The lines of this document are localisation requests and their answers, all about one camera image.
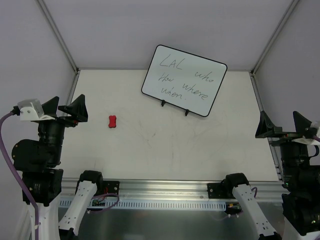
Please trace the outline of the red whiteboard eraser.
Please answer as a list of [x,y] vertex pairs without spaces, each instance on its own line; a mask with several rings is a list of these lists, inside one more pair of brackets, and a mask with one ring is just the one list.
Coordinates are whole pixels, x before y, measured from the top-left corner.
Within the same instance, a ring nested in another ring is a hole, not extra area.
[[117,116],[116,115],[109,115],[108,116],[108,127],[110,129],[117,127]]

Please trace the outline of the white whiteboard black frame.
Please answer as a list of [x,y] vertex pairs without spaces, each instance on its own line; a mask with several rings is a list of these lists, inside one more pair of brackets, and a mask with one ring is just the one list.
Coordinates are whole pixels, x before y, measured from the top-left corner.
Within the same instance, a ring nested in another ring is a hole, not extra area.
[[205,118],[211,112],[227,70],[222,62],[159,44],[141,92]]

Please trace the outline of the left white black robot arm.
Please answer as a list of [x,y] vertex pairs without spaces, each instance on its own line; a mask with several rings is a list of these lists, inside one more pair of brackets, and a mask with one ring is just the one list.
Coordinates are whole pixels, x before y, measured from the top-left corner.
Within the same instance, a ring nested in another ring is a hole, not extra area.
[[66,128],[74,128],[88,121],[85,95],[79,95],[69,105],[59,105],[55,96],[41,104],[38,99],[21,101],[13,108],[21,121],[38,124],[38,140],[23,139],[12,148],[15,170],[22,172],[22,182],[28,193],[22,194],[28,205],[31,231],[36,240],[76,240],[81,221],[93,196],[104,191],[103,175],[85,170],[77,181],[75,196],[62,219],[58,208],[62,193],[62,145]]

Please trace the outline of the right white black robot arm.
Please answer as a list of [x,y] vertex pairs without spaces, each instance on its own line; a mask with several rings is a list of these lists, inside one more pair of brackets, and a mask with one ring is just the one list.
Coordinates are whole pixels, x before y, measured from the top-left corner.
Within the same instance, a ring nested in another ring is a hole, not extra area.
[[280,148],[283,193],[284,232],[277,233],[253,196],[243,173],[226,175],[221,182],[224,194],[235,198],[257,240],[318,240],[320,238],[320,167],[311,165],[308,146],[320,154],[320,124],[297,111],[293,113],[295,131],[283,131],[265,111],[260,112],[255,138],[272,138],[270,145]]

